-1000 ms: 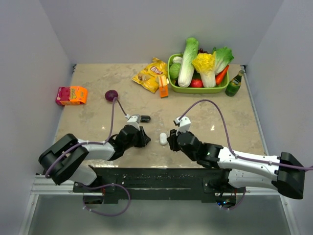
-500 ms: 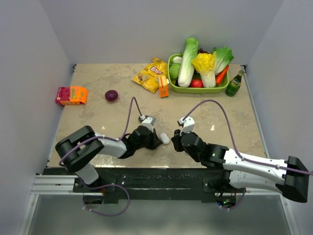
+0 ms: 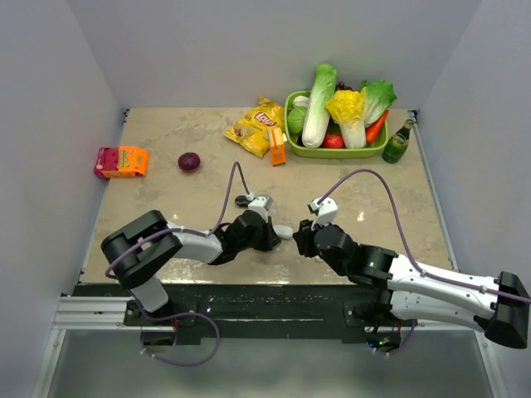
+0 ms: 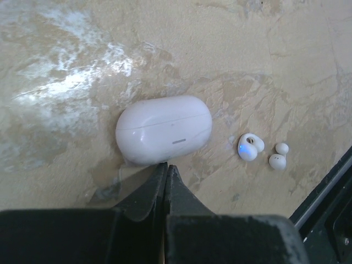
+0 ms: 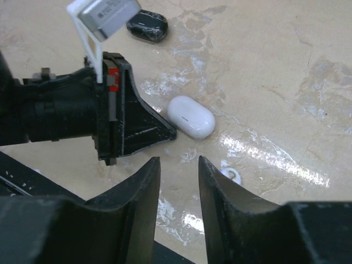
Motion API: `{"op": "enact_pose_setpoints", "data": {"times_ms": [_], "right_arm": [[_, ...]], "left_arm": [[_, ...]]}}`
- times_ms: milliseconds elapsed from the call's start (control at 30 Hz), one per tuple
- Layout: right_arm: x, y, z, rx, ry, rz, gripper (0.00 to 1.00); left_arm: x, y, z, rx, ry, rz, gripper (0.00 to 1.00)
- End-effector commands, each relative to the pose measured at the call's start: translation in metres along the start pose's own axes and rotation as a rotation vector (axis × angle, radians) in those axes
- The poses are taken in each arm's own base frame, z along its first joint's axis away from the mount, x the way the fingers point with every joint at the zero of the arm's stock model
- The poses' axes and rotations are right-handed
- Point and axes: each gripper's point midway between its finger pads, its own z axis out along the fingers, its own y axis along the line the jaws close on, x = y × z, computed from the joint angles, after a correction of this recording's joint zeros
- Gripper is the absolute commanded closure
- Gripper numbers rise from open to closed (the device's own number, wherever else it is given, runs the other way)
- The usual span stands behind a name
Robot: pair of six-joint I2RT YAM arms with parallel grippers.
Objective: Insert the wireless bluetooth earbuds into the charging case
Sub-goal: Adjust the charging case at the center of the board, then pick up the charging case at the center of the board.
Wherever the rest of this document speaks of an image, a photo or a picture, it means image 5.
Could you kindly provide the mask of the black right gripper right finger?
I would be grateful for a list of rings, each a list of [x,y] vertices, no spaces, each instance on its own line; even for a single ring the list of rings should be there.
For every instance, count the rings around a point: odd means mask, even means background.
[[[351,202],[267,201],[199,157],[209,263],[351,263]]]

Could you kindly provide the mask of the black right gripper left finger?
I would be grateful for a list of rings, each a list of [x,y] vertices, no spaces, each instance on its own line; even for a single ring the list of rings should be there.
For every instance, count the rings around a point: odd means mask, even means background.
[[[160,159],[82,200],[1,157],[1,263],[151,263]]]

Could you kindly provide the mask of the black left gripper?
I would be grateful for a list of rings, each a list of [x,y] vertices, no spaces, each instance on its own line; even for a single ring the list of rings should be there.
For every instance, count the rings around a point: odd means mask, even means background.
[[[91,136],[98,159],[107,165],[120,155],[175,140],[176,128],[141,98],[131,64],[120,59],[119,53],[103,53],[101,84],[87,58],[71,74],[52,78],[43,68],[24,79],[20,119],[28,140]]]

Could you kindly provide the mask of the black earbud charging case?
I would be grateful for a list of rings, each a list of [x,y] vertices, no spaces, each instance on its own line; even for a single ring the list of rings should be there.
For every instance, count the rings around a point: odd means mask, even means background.
[[[160,42],[168,34],[168,21],[162,14],[142,9],[126,23],[126,28],[137,38]]]

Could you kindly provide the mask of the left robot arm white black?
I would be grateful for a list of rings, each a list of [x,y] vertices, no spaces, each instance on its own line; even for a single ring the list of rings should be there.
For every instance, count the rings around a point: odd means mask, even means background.
[[[131,64],[103,52],[103,82],[89,64],[71,74],[19,80],[1,59],[1,145],[92,137],[98,158],[111,165],[153,145],[175,140],[177,131],[139,95]]]

